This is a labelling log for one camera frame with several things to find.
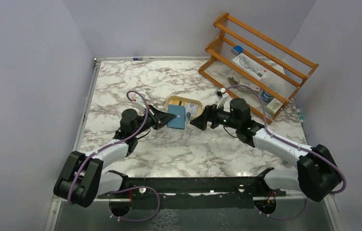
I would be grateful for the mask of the blue leather card holder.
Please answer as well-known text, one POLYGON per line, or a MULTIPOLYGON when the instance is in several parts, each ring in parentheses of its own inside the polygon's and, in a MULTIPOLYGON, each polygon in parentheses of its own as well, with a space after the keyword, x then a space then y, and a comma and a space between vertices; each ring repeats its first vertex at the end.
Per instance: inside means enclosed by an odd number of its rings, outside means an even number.
POLYGON ((186 124, 185 107, 182 105, 170 104, 168 106, 168 113, 175 115, 175 118, 167 123, 167 127, 172 129, 184 130, 186 124))

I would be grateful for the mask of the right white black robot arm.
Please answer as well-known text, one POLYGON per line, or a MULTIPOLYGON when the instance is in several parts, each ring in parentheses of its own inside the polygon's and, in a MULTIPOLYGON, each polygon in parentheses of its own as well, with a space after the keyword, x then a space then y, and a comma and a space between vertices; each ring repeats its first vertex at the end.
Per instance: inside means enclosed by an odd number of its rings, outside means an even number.
POLYGON ((228 112, 222 106, 207 105, 202 114, 190 122, 200 130, 206 130, 208 123, 212 129, 219 125, 233 128, 242 143, 265 150, 294 167, 293 170, 264 172, 254 184, 259 195, 266 196, 277 189, 294 190, 319 202, 328 194, 335 193, 334 189, 339 184, 346 184, 325 146, 301 145, 272 133, 266 125, 252 119, 250 107, 242 98, 232 99, 228 112))

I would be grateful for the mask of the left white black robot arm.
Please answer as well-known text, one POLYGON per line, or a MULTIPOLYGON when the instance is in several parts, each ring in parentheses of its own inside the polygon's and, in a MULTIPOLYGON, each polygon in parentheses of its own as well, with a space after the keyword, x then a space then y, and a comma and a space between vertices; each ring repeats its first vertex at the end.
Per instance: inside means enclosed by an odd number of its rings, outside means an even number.
POLYGON ((151 105, 143 116, 134 109, 124 110, 119 130, 108 144, 90 152, 73 151, 68 155, 53 194, 81 207, 88 207, 104 193, 111 192, 118 198, 125 196, 128 193, 126 175, 116 171, 103 174, 103 169, 129 156, 138 144, 137 135, 150 128, 159 130, 175 118, 177 115, 151 105))

